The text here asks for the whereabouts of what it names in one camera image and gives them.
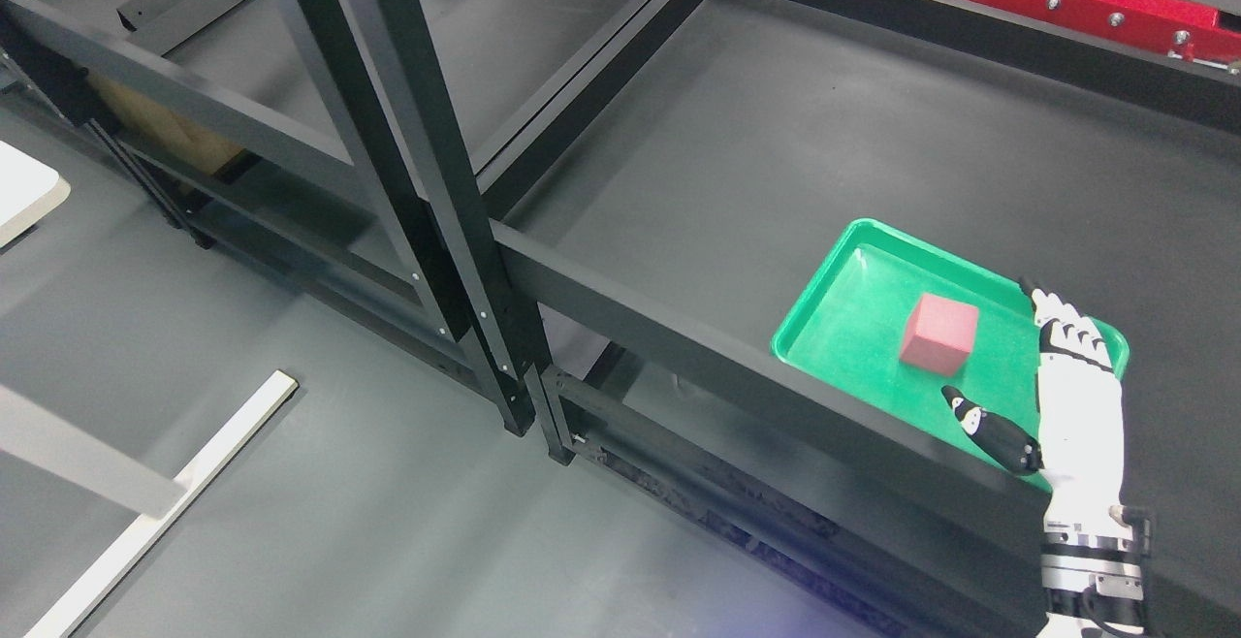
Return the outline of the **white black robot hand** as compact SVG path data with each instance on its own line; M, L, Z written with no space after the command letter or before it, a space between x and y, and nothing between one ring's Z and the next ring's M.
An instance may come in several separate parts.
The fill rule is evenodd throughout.
M1041 474L1051 488L1046 532L1136 537L1123 519L1126 475L1123 390L1098 324L1069 300L1020 281L1037 329L1037 432L1021 427L958 389L939 393L967 439L1011 475Z

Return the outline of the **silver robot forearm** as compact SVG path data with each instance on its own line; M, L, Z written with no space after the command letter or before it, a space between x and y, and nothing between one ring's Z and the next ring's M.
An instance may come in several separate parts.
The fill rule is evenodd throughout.
M1154 523L1145 506L1114 505L1108 523L1042 523L1045 623L1037 637L1157 637L1145 568Z

